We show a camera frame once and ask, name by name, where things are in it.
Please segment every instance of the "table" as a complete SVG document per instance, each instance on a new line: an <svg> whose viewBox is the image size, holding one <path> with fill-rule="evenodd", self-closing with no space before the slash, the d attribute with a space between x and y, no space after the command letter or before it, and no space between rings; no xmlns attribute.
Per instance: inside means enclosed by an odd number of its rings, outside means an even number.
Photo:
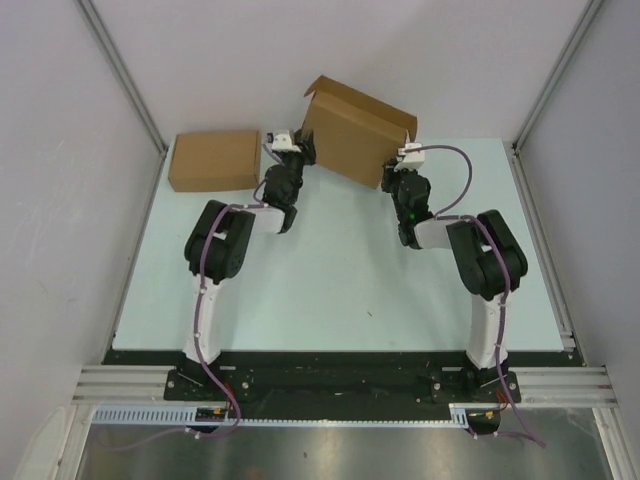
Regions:
<svg viewBox="0 0 640 480"><path fill-rule="evenodd" d="M465 150L474 180L451 213L500 210L529 260L513 295L505 344L560 351L562 342L502 141L421 139ZM250 203L251 191L176 193L169 149L144 232L115 350L181 350L193 321L193 281L184 245L210 199ZM262 172L272 164L262 158ZM453 152L429 151L420 173L431 207L450 203L466 181ZM390 195L323 167L305 167L298 216L284 235L254 234L244 266L219 299L226 350L464 350L471 299L453 255L402 247Z"/></svg>

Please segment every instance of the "purple cable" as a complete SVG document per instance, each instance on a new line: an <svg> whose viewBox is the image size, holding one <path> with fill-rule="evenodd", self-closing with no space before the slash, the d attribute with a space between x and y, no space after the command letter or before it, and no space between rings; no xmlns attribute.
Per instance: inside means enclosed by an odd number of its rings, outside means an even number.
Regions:
<svg viewBox="0 0 640 480"><path fill-rule="evenodd" d="M260 188L262 188L262 186L267 182L267 179L264 178L262 179L262 181L258 184L258 186L256 187L256 189L253 191L253 199L258 202L260 205L264 205L264 202L262 200L260 200L258 198L258 191L260 191Z"/></svg>
<svg viewBox="0 0 640 480"><path fill-rule="evenodd" d="M460 203L460 201L464 198L464 196L469 191L469 187L471 187L471 180L473 178L473 165L471 165L471 159L469 158L469 155L467 155L464 150L461 150L458 147L454 147L453 145L424 145L422 147L407 149L405 150L405 152L406 153L422 152L425 150L451 150L452 152L459 153L460 155L462 155L462 158L464 158L465 161L467 162L467 168L469 169L469 175L467 176L467 184L464 186L462 193L458 195L458 198L456 198L452 203L450 203L444 208L441 208L434 214L434 217L439 217L440 215L442 215L445 212L448 212L453 207L455 207L458 203Z"/></svg>
<svg viewBox="0 0 640 480"><path fill-rule="evenodd" d="M254 198L256 197L257 191L260 188L260 186L262 185L263 182L261 182L258 187L256 188L256 190L254 191ZM204 359L204 354L202 353L202 348L200 347L200 339L199 339L199 323L200 323L200 310L202 308L202 298L204 296L204 293L206 291L206 285L205 285L205 274L204 274L204 265L206 263L207 260L207 252L209 251L209 247L211 246L211 242L213 241L213 236L216 233L216 230L218 229L218 226L220 225L220 222L222 221L223 217L227 214L227 212L229 212L232 209L238 209L238 210L244 210L244 209L256 209L256 208L264 208L264 204L260 201L258 201L257 205L238 205L238 204L230 204L225 206L220 213L218 214L218 216L216 217L216 219L213 221L213 225L211 226L211 230L209 230L209 233L207 235L207 238L204 242L204 247L202 248L202 256L200 257L200 291L198 293L198 298L196 299L196 308L195 308L195 314L194 314L194 318L193 318L193 336L194 336L194 346L195 346L195 351L196 351L196 355L198 356L198 360L200 361L200 365L202 366L202 369L205 371L205 373L207 374L207 376L213 380L213 382L218 386L218 388L220 388L220 390L222 390L222 392L226 395L227 399L229 400L229 402L231 402L231 405L233 405L233 409L236 412L236 418L235 421L233 422L233 424L231 425L231 428L229 428L228 430L225 430L223 432L218 432L217 430L215 432L211 432L211 433L205 433L205 432L199 432L196 430L193 430L189 427L175 427L175 428L169 428L167 430L163 430L161 432L156 433L155 435L151 435L150 437L147 437L143 440L140 440L138 442L132 443L130 445L124 445L122 447L110 447L108 445L104 445L102 442L100 442L98 440L98 437L96 435L96 442L98 443L98 445L100 445L102 448L105 448L109 451L112 452L126 452L129 450L134 450L138 447L141 447L143 445L146 445L147 443L153 442L154 440L157 440L158 438L164 437L165 435L170 435L173 433L178 433L178 432L195 432L195 438L222 438L222 437L226 437L227 435L230 435L231 433L233 433L235 430L237 430L237 428L240 426L240 421L242 420L242 411L240 410L240 405L238 405L237 400L235 399L235 397L233 396L233 394L229 391L229 389L220 381L218 380L218 378L215 376L215 374L211 371L211 369L209 368L209 365L207 365L206 360Z"/></svg>
<svg viewBox="0 0 640 480"><path fill-rule="evenodd" d="M184 432L185 429L187 429L188 427L175 427L175 428L169 428L167 430L162 430L161 432L156 433L155 435L151 435L150 437L147 437L143 440L140 440L139 442L134 442L131 443L129 445L124 445L123 447L110 447L109 445L105 445L104 443L102 443L100 441L100 438L98 437L98 434L95 436L95 442L97 445L99 445L100 447L104 448L105 450L109 450L110 452L127 452L129 450L134 450L138 447L141 447L143 445L146 445L147 443L151 443L154 440L157 440L160 437L164 437L165 435L170 435L170 434L174 434L174 433L178 433L178 432Z"/></svg>
<svg viewBox="0 0 640 480"><path fill-rule="evenodd" d="M282 159L273 150L269 148L269 145L267 144L267 142L262 142L262 149L265 152L267 152L267 155L273 158L277 163L282 164Z"/></svg>
<svg viewBox="0 0 640 480"><path fill-rule="evenodd" d="M202 247L202 256L200 257L200 292L198 293L198 298L196 300L196 310L195 310L195 315L193 317L194 346L196 350L196 355L198 356L198 360L200 361L200 365L202 366L202 369L205 371L207 376L211 380L213 380L213 383L215 383L218 386L218 388L222 390L222 392L229 399L229 401L233 405L234 410L236 411L236 419L233 422L233 425L231 425L231 428L229 430L225 431L222 434L217 434L217 435L215 432L210 434L201 434L202 436L205 436L205 437L210 437L210 438L224 437L226 435L229 435L233 431L235 431L238 428L240 421L242 420L242 412L240 411L240 405L238 405L238 402L236 401L233 394L227 389L227 387L224 386L224 384L220 380L218 380L218 378L214 375L214 373L209 368L209 365L207 365L207 362L204 359L204 355L202 354L202 349L200 348L200 340L199 340L200 308L202 306L202 297L204 296L204 292L206 291L206 285L205 285L206 276L204 273L204 270L205 270L204 266L207 260L207 253L209 252L209 248L211 247L211 242L213 241L213 236L216 233L216 230L218 229L218 226L220 225L222 218L227 214L227 212L229 212L232 209L244 210L244 209L254 209L254 208L264 208L264 205L263 204L238 205L238 204L232 203L225 206L222 210L220 210L220 213L218 214L216 219L213 221L213 225L211 225L211 230L209 230L207 238L204 242L204 246Z"/></svg>
<svg viewBox="0 0 640 480"><path fill-rule="evenodd" d="M496 350L495 350L495 359L496 359L496 370L498 371L498 378L500 379L500 384L502 385L502 390L511 405L513 413L518 418L520 425L525 430L526 433L522 432L502 432L501 436L509 436L509 437L522 437L536 442L540 447L546 447L546 444L538 438L529 428L529 425L525 421L520 409L516 407L516 403L511 396L511 391L507 385L507 381L504 378L504 372L502 371L502 365L500 364L500 347L502 345L502 339L504 338L504 331L506 327L506 301L509 296L509 292L511 290L511 278L509 277L509 271L507 270L507 265L504 262L504 258L500 254L496 242L491 237L491 234L487 230L480 220L478 220L473 215L445 215L442 217L437 217L438 220L465 220L467 222L472 222L475 226L482 232L482 235L487 239L489 246L493 250L493 253L496 256L496 260L498 261L498 265L500 265L500 270L502 271L502 276L504 277L504 293L502 294L502 298L500 299L500 326L498 327L498 338L496 340Z"/></svg>

